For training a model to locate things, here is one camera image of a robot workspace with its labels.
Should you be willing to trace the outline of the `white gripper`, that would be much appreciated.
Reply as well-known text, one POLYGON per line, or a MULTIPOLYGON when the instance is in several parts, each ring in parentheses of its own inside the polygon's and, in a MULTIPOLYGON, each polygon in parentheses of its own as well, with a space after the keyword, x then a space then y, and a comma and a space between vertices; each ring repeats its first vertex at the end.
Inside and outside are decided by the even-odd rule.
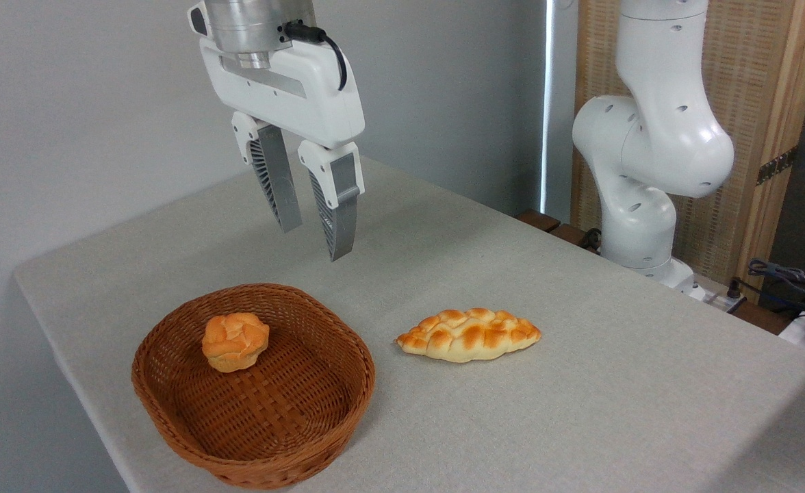
POLYGON ((337 57, 325 45, 294 41, 271 53, 263 69, 242 68, 209 38, 201 38, 200 49, 215 93, 239 110, 231 124, 241 157, 255 171, 281 230, 299 227, 302 218, 280 128, 306 138, 297 153, 309 169, 331 261, 350 253, 357 197, 365 191, 359 149, 350 142, 365 128, 353 73, 339 90, 337 57))

